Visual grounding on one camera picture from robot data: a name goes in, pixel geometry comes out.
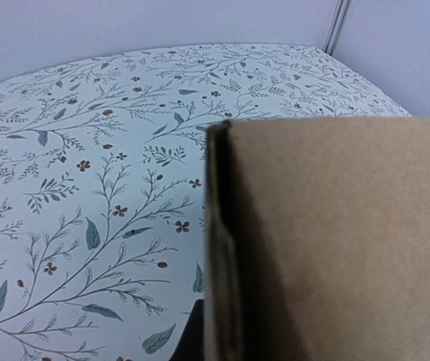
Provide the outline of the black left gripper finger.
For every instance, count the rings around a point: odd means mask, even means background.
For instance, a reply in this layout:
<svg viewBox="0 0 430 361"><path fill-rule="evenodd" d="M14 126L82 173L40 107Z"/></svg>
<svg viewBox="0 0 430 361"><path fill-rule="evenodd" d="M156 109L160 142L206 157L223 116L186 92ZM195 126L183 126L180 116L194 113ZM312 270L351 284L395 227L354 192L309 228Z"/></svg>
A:
<svg viewBox="0 0 430 361"><path fill-rule="evenodd" d="M204 361L204 300L197 299L170 361Z"/></svg>

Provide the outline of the brown cardboard box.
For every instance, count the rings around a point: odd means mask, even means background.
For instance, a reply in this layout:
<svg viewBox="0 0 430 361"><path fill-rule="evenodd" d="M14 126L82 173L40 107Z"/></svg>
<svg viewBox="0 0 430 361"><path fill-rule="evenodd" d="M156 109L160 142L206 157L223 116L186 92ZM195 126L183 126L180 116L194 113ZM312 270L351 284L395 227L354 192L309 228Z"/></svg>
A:
<svg viewBox="0 0 430 361"><path fill-rule="evenodd" d="M430 119L207 131L204 356L430 360Z"/></svg>

